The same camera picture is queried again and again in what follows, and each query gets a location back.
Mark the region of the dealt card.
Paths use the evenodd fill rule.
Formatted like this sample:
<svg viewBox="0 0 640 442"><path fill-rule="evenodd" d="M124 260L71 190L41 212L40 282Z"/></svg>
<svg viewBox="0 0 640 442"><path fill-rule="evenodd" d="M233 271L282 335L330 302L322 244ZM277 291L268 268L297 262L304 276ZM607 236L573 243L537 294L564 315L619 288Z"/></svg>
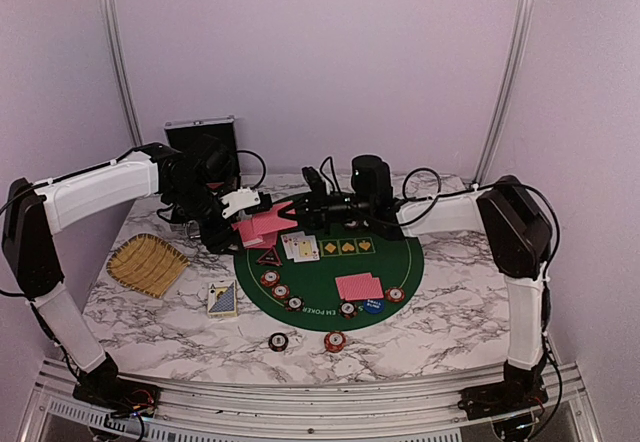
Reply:
<svg viewBox="0 0 640 442"><path fill-rule="evenodd" d="M270 248L277 244L278 234L276 232L265 234L263 237L263 248Z"/></svg>
<svg viewBox="0 0 640 442"><path fill-rule="evenodd" d="M341 276L335 278L339 296L345 301L366 300L369 292L370 273Z"/></svg>

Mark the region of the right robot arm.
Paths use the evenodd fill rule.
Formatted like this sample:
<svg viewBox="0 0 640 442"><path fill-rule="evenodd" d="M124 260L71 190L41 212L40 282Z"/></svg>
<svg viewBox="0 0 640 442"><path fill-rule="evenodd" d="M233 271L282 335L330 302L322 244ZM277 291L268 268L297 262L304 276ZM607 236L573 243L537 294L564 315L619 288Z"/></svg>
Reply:
<svg viewBox="0 0 640 442"><path fill-rule="evenodd" d="M559 246L559 224L552 209L539 207L543 195L507 175L493 184L431 198L395 197L389 165L381 157L359 155L351 170L352 190L345 193L339 185L326 186L320 170L303 168L309 190L280 209L279 216L311 229L365 223L389 240L446 231L484 233L509 301L509 349L495 400L506 410L519 408L533 395L548 358L548 271Z"/></svg>

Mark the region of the blue small blind button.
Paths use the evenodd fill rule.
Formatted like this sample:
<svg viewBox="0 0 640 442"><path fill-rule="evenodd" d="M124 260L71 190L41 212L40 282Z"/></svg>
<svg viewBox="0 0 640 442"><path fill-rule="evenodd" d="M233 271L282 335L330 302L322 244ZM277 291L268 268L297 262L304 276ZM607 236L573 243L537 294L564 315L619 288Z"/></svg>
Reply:
<svg viewBox="0 0 640 442"><path fill-rule="evenodd" d="M381 314L385 309L385 301L383 299L369 299L363 302L362 307L369 314Z"/></svg>

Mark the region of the triangular all-in button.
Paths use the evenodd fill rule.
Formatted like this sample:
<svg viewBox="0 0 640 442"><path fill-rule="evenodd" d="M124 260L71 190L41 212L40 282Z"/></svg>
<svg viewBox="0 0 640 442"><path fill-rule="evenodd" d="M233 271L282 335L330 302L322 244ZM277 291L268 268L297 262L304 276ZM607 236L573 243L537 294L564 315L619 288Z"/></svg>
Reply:
<svg viewBox="0 0 640 442"><path fill-rule="evenodd" d="M261 266L281 267L282 261L275 246L267 249L258 257L256 263Z"/></svg>

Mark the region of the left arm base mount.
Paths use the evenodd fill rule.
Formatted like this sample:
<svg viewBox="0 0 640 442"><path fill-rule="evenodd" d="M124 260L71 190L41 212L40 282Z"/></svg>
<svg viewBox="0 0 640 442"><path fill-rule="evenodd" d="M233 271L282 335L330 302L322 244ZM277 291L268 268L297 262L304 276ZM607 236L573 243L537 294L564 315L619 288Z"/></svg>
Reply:
<svg viewBox="0 0 640 442"><path fill-rule="evenodd" d="M159 395L160 388L156 385L106 372L82 373L73 390L76 400L109 409L116 418L153 414Z"/></svg>

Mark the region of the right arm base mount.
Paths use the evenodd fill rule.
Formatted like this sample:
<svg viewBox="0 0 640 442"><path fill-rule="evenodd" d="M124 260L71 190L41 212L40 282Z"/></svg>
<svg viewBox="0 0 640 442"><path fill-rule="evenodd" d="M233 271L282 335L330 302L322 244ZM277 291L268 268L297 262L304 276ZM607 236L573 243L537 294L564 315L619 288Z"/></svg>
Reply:
<svg viewBox="0 0 640 442"><path fill-rule="evenodd" d="M541 382L526 391L521 382L501 381L461 390L457 406L469 420L477 420L542 407L548 400Z"/></svg>

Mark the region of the black poker chip stack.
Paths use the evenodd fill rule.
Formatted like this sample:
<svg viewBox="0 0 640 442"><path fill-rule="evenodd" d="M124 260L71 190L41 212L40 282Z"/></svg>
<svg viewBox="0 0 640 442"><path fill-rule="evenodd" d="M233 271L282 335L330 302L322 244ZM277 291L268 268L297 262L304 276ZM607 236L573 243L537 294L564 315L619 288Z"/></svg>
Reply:
<svg viewBox="0 0 640 442"><path fill-rule="evenodd" d="M268 339L268 346L274 352L284 351L289 344L289 339L286 334L282 332L273 333Z"/></svg>

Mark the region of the red poker chip stack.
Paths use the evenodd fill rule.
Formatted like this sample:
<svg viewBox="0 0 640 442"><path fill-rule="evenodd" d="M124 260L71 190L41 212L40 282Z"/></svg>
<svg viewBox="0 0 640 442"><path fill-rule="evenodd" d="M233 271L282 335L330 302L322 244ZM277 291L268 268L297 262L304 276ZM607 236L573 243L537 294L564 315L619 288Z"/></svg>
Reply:
<svg viewBox="0 0 640 442"><path fill-rule="evenodd" d="M332 331L325 335L324 346L330 353L341 352L347 344L346 336L340 331Z"/></svg>

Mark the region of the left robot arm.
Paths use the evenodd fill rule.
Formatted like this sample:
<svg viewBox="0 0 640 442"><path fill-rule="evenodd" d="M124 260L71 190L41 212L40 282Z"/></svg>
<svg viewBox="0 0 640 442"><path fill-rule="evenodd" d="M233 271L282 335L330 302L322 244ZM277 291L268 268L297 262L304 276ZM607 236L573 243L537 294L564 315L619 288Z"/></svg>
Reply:
<svg viewBox="0 0 640 442"><path fill-rule="evenodd" d="M79 171L10 187L2 251L23 296L58 343L85 373L89 393L106 407L125 400L126 385L109 370L114 364L84 321L64 285L54 235L121 203L160 195L197 223L201 244L223 254L237 244L230 209L211 190L236 175L237 163L218 139L206 136L185 152L161 143Z"/></svg>

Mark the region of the red-backed card deck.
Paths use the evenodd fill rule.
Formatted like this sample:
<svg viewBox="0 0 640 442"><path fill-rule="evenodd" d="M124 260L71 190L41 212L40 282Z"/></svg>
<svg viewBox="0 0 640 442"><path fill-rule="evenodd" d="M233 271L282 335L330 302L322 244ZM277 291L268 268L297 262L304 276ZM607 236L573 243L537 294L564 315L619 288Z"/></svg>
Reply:
<svg viewBox="0 0 640 442"><path fill-rule="evenodd" d="M233 223L232 227L239 233L244 248L251 248L264 242L263 237L253 228L251 219Z"/></svg>

